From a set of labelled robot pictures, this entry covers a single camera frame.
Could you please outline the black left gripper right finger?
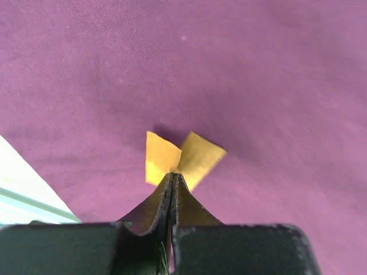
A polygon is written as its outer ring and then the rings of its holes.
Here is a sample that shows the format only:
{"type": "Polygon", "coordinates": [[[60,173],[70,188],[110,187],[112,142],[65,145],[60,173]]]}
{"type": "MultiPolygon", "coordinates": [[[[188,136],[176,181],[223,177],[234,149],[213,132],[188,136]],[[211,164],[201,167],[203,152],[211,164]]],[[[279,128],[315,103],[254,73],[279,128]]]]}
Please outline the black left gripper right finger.
{"type": "Polygon", "coordinates": [[[175,174],[171,240],[176,274],[320,274],[311,243],[290,224],[226,225],[175,174]]]}

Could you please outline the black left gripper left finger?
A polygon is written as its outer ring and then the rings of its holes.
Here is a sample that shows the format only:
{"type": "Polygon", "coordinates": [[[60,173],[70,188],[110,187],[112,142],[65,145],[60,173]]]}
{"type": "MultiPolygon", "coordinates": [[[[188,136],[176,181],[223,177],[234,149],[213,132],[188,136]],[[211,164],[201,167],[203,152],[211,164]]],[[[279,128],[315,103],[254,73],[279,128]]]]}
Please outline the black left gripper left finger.
{"type": "Polygon", "coordinates": [[[169,274],[173,179],[115,222],[1,228],[1,274],[169,274]]]}

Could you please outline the orange adhesive bandage strips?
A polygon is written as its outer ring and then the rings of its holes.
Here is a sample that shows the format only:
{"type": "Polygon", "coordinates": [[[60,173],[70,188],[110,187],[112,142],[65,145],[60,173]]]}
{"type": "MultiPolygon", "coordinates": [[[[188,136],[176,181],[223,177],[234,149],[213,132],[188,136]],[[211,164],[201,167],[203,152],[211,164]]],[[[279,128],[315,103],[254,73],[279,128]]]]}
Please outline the orange adhesive bandage strips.
{"type": "Polygon", "coordinates": [[[159,135],[146,132],[146,182],[159,185],[169,172],[182,174],[189,191],[193,191],[227,154],[220,146],[190,132],[182,146],[159,135]]]}

